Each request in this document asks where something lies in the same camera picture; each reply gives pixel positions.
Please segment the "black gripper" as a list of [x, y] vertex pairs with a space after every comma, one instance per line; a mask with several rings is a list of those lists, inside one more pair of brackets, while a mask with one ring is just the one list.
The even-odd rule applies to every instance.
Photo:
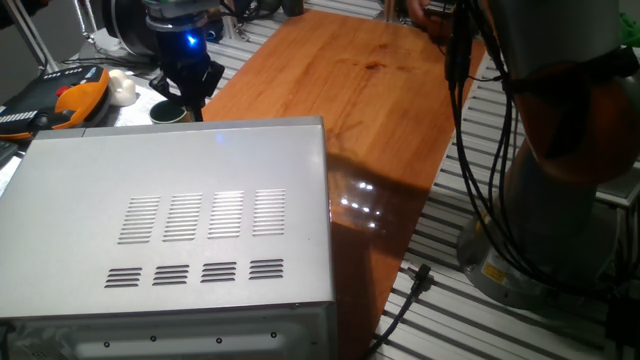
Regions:
[[196, 99], [194, 120], [203, 121], [202, 108], [216, 90], [225, 67], [210, 59], [202, 27], [156, 32], [161, 73], [149, 86], [164, 100], [151, 107], [152, 122], [193, 122], [183, 99]]

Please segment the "person hand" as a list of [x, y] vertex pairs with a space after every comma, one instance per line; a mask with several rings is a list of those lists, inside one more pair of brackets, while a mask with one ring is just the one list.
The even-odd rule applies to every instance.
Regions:
[[423, 28], [431, 25], [439, 25], [443, 20], [448, 20], [449, 15], [446, 15], [441, 11], [441, 7], [438, 6], [439, 2], [433, 5], [432, 9], [429, 7], [433, 3], [433, 0], [407, 0], [406, 8], [411, 22]]

